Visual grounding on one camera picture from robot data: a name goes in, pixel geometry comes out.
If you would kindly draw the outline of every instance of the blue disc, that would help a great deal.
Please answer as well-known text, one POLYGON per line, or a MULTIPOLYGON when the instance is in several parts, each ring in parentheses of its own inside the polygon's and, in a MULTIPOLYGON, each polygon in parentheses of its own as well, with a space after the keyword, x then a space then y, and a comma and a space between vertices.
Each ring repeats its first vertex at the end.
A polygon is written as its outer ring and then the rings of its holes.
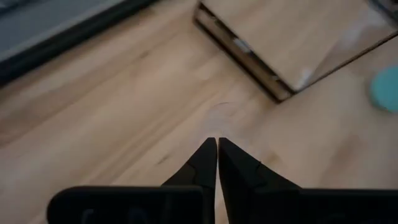
POLYGON ((378 107, 398 113, 398 67, 385 69, 374 77, 371 97, 378 107))

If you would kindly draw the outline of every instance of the light wood surface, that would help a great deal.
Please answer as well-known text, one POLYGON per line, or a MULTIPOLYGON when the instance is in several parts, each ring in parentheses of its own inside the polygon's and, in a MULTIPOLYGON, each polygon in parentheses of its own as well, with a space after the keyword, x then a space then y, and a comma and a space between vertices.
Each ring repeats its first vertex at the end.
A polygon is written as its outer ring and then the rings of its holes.
POLYGON ((396 32, 365 0, 204 0, 293 89, 396 32))
POLYGON ((45 223, 73 185, 159 185, 208 136, 303 187, 398 187, 398 117, 366 96, 398 39, 276 106, 192 24, 194 4, 162 1, 0 90, 0 223, 45 223))

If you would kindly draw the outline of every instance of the wooden table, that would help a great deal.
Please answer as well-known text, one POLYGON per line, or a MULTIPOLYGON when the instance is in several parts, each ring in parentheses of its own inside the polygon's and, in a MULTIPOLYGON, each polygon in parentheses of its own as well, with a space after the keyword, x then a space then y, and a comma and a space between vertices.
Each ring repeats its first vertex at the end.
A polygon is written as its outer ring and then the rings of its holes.
POLYGON ((45 223, 73 185, 159 185, 208 136, 302 187, 398 188, 398 117, 366 94, 398 39, 275 105, 192 25, 194 4, 160 2, 0 90, 0 223, 45 223))
POLYGON ((204 0, 299 91, 397 32, 364 0, 204 0))

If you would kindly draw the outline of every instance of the gray surface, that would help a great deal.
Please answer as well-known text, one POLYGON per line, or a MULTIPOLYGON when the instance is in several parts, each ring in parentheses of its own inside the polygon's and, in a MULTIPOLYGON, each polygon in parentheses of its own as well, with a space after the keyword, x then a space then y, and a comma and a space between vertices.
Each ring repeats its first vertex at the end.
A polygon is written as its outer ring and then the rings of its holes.
POLYGON ((0 16, 0 60, 18 54, 122 1, 41 0, 6 12, 0 16))

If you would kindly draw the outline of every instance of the teal object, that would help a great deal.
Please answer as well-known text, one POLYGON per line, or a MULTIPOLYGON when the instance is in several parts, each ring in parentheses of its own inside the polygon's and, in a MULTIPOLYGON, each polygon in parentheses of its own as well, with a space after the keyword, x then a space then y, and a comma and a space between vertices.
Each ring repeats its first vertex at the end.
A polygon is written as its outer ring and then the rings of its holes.
POLYGON ((371 97, 378 107, 398 113, 398 66, 387 68, 374 77, 371 97))

